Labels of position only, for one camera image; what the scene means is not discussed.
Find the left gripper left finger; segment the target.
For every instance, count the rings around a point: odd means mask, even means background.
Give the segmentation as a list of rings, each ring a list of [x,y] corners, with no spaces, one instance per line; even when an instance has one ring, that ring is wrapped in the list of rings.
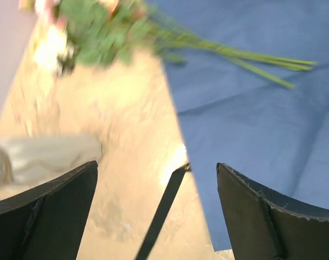
[[[75,260],[93,201],[98,164],[87,162],[0,200],[0,260]]]

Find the blue wrapping paper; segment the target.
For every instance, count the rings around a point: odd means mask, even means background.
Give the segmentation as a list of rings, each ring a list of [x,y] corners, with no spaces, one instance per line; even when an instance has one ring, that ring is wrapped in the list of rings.
[[[166,64],[215,250],[231,247],[217,191],[226,163],[287,196],[329,209],[329,0],[155,1],[198,35],[230,47],[314,61],[311,71],[260,68],[287,89],[213,53]]]

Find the white ceramic vase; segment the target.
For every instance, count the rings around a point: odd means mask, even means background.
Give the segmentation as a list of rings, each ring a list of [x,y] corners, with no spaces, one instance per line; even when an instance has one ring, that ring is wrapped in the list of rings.
[[[0,186],[29,185],[102,158],[92,135],[42,135],[0,140]]]

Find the black ribbon gold lettering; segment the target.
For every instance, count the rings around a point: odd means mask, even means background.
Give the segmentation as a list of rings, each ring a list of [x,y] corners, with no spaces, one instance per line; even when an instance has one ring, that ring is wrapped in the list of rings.
[[[161,229],[168,216],[170,208],[174,202],[174,199],[178,193],[180,185],[183,181],[186,172],[190,172],[190,163],[186,163],[177,168],[170,176],[166,189],[162,195],[162,198],[158,204],[156,212],[153,216],[152,222],[148,228],[148,231],[144,237],[142,245],[140,246],[135,260],[146,260],[161,232]]]

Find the pink white flower bouquet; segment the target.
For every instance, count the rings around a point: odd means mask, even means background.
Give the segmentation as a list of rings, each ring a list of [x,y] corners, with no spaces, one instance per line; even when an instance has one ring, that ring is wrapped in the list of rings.
[[[47,35],[36,44],[33,58],[57,76],[70,74],[77,64],[103,68],[115,60],[130,64],[137,47],[173,63],[183,63],[177,49],[211,51],[287,88],[293,85],[253,62],[294,71],[314,66],[313,61],[243,51],[202,38],[142,1],[20,1],[19,8],[46,20]]]

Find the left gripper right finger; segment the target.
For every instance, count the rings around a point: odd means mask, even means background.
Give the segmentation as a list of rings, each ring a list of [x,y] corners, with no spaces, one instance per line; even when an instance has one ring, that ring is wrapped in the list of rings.
[[[329,260],[329,210],[283,195],[226,164],[218,193],[237,260]]]

